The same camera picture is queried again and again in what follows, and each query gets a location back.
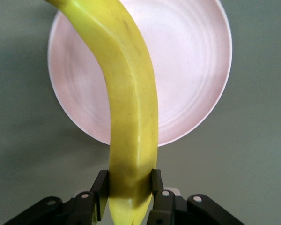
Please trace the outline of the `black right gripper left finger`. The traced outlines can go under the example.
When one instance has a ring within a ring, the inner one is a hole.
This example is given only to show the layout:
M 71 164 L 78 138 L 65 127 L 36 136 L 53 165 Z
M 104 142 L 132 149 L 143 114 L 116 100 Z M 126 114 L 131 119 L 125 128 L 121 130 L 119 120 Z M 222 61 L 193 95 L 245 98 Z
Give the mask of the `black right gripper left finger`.
M 67 202 L 55 196 L 33 204 L 7 225 L 95 225 L 103 218 L 109 196 L 109 172 L 101 170 L 89 191 L 82 191 Z

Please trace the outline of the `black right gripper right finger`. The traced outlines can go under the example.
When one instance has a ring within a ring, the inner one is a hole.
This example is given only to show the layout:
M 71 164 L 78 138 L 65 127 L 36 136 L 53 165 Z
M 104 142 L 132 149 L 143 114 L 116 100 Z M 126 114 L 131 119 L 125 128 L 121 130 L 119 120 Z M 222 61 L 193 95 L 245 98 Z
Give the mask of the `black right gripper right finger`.
M 203 194 L 184 199 L 175 188 L 163 186 L 161 171 L 151 171 L 153 209 L 148 225 L 242 225 L 239 219 Z

